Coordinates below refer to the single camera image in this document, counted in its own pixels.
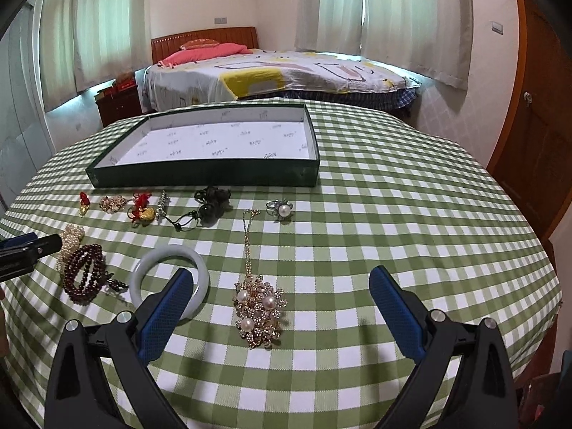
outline gold chain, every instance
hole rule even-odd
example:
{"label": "gold chain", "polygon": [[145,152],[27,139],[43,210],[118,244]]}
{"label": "gold chain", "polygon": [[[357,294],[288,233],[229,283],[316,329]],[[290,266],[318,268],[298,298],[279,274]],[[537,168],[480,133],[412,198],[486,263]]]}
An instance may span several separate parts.
{"label": "gold chain", "polygon": [[[250,213],[248,226],[245,219],[247,213]],[[244,259],[245,259],[244,265],[247,276],[252,275],[252,262],[250,259],[250,238],[248,237],[248,233],[250,232],[250,224],[252,224],[252,220],[254,219],[254,216],[256,216],[257,214],[258,215],[260,214],[259,210],[244,210],[244,212],[242,212],[242,224],[244,225]]]}

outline white curtain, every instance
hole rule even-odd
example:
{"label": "white curtain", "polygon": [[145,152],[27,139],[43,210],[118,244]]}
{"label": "white curtain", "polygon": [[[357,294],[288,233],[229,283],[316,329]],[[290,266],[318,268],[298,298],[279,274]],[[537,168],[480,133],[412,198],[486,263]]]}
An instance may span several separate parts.
{"label": "white curtain", "polygon": [[39,64],[45,111],[51,111],[77,95],[72,6],[73,0],[42,2]]}
{"label": "white curtain", "polygon": [[78,91],[125,71],[147,67],[151,33],[149,0],[77,0],[75,81]]}
{"label": "white curtain", "polygon": [[44,0],[40,77],[45,111],[151,64],[149,0]]}
{"label": "white curtain", "polygon": [[363,0],[300,0],[296,49],[358,55]]}
{"label": "white curtain", "polygon": [[361,54],[467,90],[473,0],[365,0]]}

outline green gingham tablecloth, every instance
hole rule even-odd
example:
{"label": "green gingham tablecloth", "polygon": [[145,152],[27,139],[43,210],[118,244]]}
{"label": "green gingham tablecloth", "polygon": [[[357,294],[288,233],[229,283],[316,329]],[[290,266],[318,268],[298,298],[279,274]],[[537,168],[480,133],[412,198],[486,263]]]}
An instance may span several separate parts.
{"label": "green gingham tablecloth", "polygon": [[[255,103],[299,103],[257,100]],[[107,215],[85,174],[89,163],[138,121],[127,119],[56,154],[17,198],[0,235],[85,228],[82,243],[100,243],[116,277],[126,281],[142,255],[179,243],[200,253],[211,275],[205,304],[178,326],[149,369],[189,427],[372,427],[413,369],[397,348],[368,292],[383,264],[428,309],[453,320],[499,323],[517,376],[528,363],[561,299],[558,280],[538,239],[504,191],[457,144],[422,134],[394,117],[362,108],[305,102],[320,147],[313,189],[236,187],[233,210],[216,226],[175,232],[167,222],[132,229],[125,213]],[[78,195],[92,200],[84,218]],[[124,196],[134,189],[121,189]],[[151,189],[156,203],[162,189]],[[170,215],[196,207],[196,189],[168,189]],[[253,270],[286,292],[281,344],[249,350],[234,327],[235,282],[244,273],[242,211],[281,197],[294,202],[290,223],[264,212],[253,222]],[[100,292],[74,305],[58,285],[56,258],[7,282],[11,355],[5,366],[19,398],[42,424],[51,361],[66,321],[110,321],[123,299]],[[157,292],[177,265],[170,260],[144,278]],[[427,422],[435,422],[459,360],[452,360]],[[109,360],[113,394],[128,424],[141,427]]]}

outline pink pillow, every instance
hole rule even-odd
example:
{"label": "pink pillow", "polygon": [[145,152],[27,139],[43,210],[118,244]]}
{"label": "pink pillow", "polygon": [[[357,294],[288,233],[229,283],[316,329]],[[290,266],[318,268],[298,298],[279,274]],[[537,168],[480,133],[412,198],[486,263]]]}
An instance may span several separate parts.
{"label": "pink pillow", "polygon": [[221,43],[211,48],[196,48],[194,50],[181,50],[167,56],[157,64],[159,67],[175,67],[179,64],[203,61],[205,59],[219,58],[221,56],[231,55],[248,55],[252,51],[248,50],[246,45],[238,45],[237,43]]}
{"label": "pink pillow", "polygon": [[181,50],[196,50],[197,48],[212,48],[220,45],[220,43],[213,39],[194,39],[181,45]]}

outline yellow pattern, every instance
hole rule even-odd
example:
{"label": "yellow pattern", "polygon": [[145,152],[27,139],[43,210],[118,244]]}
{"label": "yellow pattern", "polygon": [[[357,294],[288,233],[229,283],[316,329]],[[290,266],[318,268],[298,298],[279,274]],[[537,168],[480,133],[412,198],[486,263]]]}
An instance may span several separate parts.
{"label": "yellow pattern", "polygon": [[267,91],[284,90],[286,86],[286,81],[277,67],[233,69],[221,74],[219,79],[239,98],[250,95],[253,91],[251,87],[256,84],[264,84],[264,90]]}

